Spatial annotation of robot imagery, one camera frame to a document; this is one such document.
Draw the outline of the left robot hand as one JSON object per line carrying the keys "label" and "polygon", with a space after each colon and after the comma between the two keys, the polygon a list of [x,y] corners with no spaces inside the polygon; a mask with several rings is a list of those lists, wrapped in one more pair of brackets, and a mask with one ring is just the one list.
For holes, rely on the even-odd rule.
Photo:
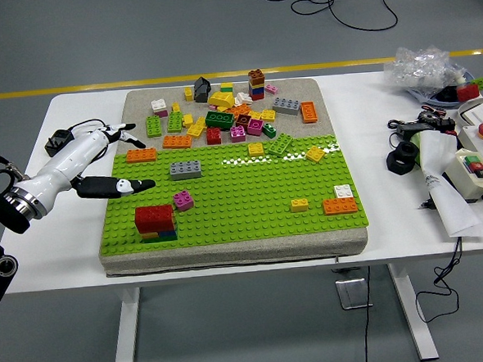
{"label": "left robot hand", "polygon": [[11,190],[13,200],[21,202],[20,213],[28,220],[41,219],[53,209],[57,195],[72,188],[86,199],[115,199],[154,188],[156,182],[150,179],[82,175],[114,142],[130,142],[135,147],[144,148],[143,142],[126,133],[135,127],[135,124],[106,126],[68,143],[33,178],[20,181]]}

